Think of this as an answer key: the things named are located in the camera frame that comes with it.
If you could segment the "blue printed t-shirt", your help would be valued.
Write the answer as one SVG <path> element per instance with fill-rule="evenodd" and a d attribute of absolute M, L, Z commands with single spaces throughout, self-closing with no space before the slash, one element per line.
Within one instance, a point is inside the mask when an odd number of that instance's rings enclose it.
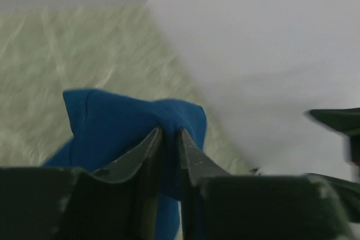
<path fill-rule="evenodd" d="M 144 101 L 99 89 L 65 90 L 63 98 L 73 137 L 43 166 L 77 166 L 95 171 L 138 145 L 155 127 L 164 129 L 165 154 L 155 239 L 175 239 L 181 199 L 177 136 L 184 128 L 198 148 L 203 148 L 206 133 L 203 108 L 180 99 Z"/>

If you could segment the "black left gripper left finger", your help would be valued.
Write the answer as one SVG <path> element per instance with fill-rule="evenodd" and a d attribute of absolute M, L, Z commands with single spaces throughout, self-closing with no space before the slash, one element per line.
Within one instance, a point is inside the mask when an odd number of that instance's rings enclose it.
<path fill-rule="evenodd" d="M 163 159 L 163 129 L 156 127 L 135 148 L 94 172 L 113 194 L 110 220 L 120 239 L 154 239 Z"/>

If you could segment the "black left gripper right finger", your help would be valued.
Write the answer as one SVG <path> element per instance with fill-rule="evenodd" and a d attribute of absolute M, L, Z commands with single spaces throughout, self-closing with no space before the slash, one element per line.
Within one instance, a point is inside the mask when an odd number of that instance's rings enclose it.
<path fill-rule="evenodd" d="M 202 191 L 214 178 L 231 176 L 198 148 L 189 132 L 182 128 L 178 135 L 181 178 L 181 221 L 184 239 L 211 239 L 206 221 L 207 195 Z"/>

